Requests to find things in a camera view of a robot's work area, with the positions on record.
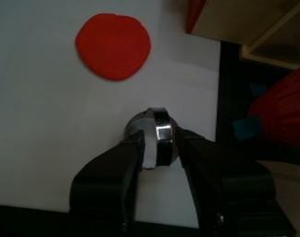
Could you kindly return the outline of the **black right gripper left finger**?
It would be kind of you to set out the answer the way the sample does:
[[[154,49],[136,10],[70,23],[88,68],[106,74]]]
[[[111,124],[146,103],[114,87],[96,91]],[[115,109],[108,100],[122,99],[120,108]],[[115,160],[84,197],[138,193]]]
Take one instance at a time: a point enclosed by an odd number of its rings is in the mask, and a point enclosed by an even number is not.
[[[70,237],[132,237],[144,135],[136,131],[94,158],[72,180]]]

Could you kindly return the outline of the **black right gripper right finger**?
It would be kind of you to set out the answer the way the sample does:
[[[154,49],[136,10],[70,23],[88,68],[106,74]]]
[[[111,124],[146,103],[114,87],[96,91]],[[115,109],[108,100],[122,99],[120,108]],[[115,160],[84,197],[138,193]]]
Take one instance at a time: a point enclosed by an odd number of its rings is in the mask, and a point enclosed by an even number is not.
[[[275,201],[269,169],[182,128],[175,130],[175,145],[191,189],[199,237],[295,237]]]

